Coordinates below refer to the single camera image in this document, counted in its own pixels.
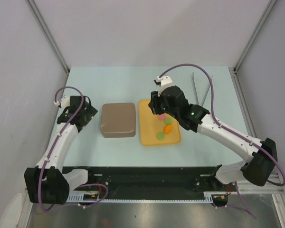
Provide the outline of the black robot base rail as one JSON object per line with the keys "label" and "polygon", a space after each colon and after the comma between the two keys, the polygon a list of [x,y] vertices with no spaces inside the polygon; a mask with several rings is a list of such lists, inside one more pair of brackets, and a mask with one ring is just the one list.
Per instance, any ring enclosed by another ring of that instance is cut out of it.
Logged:
{"label": "black robot base rail", "polygon": [[214,179],[216,167],[85,167],[78,190],[107,192],[108,200],[200,200],[205,192],[234,193]]}

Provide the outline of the rose gold tin lid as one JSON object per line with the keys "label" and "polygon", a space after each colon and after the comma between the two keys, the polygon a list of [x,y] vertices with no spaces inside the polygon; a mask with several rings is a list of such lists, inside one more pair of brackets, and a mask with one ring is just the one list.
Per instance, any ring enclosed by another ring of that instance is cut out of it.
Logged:
{"label": "rose gold tin lid", "polygon": [[128,138],[136,135],[134,103],[107,103],[102,106],[100,131],[104,138]]}

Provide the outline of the metal tongs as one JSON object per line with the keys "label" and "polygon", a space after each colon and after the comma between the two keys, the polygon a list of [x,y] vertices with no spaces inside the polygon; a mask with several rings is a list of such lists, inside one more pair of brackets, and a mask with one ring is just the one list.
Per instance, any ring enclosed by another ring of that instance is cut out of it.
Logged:
{"label": "metal tongs", "polygon": [[191,82],[195,103],[199,106],[203,106],[210,92],[211,83],[207,76],[194,72],[191,75]]}

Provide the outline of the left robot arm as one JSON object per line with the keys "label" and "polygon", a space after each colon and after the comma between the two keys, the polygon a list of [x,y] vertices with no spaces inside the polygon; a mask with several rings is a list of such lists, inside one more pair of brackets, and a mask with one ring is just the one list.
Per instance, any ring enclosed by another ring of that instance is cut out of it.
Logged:
{"label": "left robot arm", "polygon": [[63,164],[72,142],[97,114],[87,96],[63,96],[58,102],[63,109],[57,118],[56,135],[34,168],[27,168],[24,179],[30,202],[44,204],[66,203],[69,193],[81,186],[90,190],[95,177],[86,169],[63,173]]}

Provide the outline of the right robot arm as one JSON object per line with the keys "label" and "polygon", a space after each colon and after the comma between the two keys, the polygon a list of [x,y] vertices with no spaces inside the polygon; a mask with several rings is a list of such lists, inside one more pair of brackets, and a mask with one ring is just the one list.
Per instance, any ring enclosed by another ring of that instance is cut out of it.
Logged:
{"label": "right robot arm", "polygon": [[256,186],[266,184],[277,162],[273,140],[262,141],[215,121],[209,110],[190,104],[177,86],[168,87],[160,94],[152,91],[148,106],[153,114],[168,114],[185,130],[210,137],[242,158],[241,162],[216,167],[209,179],[212,189],[222,190],[231,182],[244,180]]}

